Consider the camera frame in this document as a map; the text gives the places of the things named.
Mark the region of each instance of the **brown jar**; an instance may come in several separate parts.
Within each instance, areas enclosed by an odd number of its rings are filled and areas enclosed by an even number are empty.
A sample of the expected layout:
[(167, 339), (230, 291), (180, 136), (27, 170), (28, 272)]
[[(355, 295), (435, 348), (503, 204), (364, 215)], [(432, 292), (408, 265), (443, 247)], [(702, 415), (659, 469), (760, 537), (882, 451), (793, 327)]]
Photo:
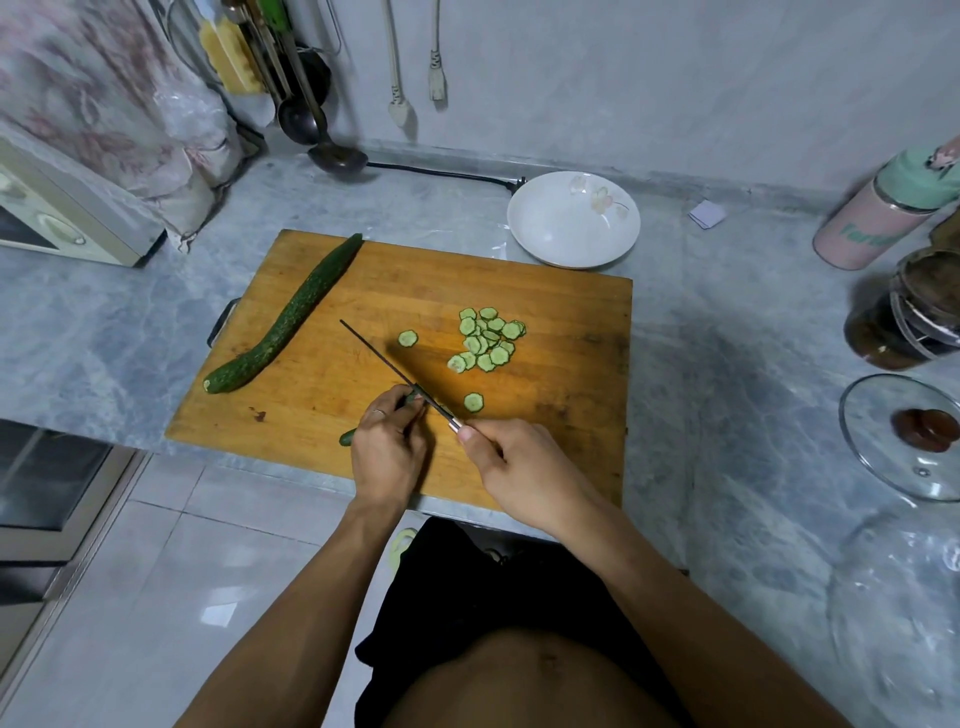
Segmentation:
[(890, 292), (844, 325), (850, 348), (880, 369), (901, 372), (960, 351), (960, 252), (905, 257)]

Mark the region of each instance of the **marble countertop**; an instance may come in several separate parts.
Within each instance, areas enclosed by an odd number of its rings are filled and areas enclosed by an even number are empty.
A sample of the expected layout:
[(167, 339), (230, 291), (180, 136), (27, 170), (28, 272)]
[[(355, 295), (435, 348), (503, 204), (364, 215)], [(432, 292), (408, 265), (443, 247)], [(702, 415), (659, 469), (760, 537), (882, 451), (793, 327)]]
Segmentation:
[[(852, 298), (921, 236), (850, 274), (812, 252), (817, 216), (733, 203), (702, 231), (685, 216), (699, 196), (629, 191), (640, 238), (604, 271), (635, 282), (624, 509), (856, 724), (884, 725), (837, 666), (826, 619), (843, 544), (899, 501), (840, 435), (841, 392), (876, 371), (842, 326)], [(483, 182), (383, 170), (347, 184), (305, 158), (261, 159), (189, 255), (164, 246), (131, 270), (0, 249), (0, 417), (350, 490), (343, 478), (163, 439), (210, 327), (283, 228), (533, 262), (505, 225), (507, 202)], [(948, 360), (917, 374), (960, 389)], [(524, 530), (437, 498), (419, 508)]]

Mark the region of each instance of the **finger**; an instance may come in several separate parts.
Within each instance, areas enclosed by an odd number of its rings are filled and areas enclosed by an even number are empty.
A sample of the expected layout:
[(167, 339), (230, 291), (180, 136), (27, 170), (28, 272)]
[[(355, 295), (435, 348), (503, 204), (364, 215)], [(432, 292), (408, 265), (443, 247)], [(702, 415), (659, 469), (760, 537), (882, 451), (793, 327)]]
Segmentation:
[(375, 410), (380, 410), (389, 416), (396, 409), (400, 400), (410, 392), (411, 389), (406, 384), (395, 384), (382, 395), (378, 395), (377, 398), (370, 403), (370, 406), (364, 411), (363, 417), (360, 418), (360, 422), (366, 421), (371, 414), (375, 414)]
[(424, 424), (422, 418), (417, 419), (414, 422), (414, 426), (410, 429), (410, 451), (413, 452), (414, 462), (417, 463), (418, 468), (423, 466), (423, 461), (426, 460), (426, 451), (429, 447), (426, 434), (423, 430)]
[(413, 422), (414, 418), (419, 415), (424, 405), (426, 405), (426, 402), (423, 400), (423, 397), (417, 397), (412, 402), (404, 404), (396, 412), (391, 413), (387, 417), (386, 422), (396, 427), (397, 431), (402, 432), (407, 428), (407, 425)]
[(467, 420), (467, 424), (479, 430), (491, 442), (508, 448), (516, 441), (517, 435), (527, 425), (522, 420)]
[(457, 433), (457, 440), (464, 446), (467, 457), (480, 471), (481, 478), (486, 479), (488, 475), (506, 467), (507, 464), (497, 454), (493, 443), (479, 429), (464, 425)]

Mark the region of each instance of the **yellow sponge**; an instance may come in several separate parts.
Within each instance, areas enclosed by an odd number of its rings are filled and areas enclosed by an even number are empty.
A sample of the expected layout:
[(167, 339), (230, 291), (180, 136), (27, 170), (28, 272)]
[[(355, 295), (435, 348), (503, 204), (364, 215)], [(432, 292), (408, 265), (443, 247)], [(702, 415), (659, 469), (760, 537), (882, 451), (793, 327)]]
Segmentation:
[(222, 17), (214, 25), (204, 20), (200, 26), (200, 44), (210, 59), (227, 93), (245, 96), (264, 93), (263, 82), (253, 63), (250, 46), (240, 28)]

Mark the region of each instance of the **thermos bottle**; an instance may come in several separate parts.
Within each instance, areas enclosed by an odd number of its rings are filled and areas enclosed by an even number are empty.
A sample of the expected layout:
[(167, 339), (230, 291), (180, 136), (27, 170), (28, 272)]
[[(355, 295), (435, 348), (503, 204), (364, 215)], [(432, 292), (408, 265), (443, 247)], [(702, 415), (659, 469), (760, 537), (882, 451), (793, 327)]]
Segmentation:
[(813, 238), (837, 268), (866, 267), (908, 232), (960, 196), (960, 137), (943, 147), (910, 147), (887, 162)]

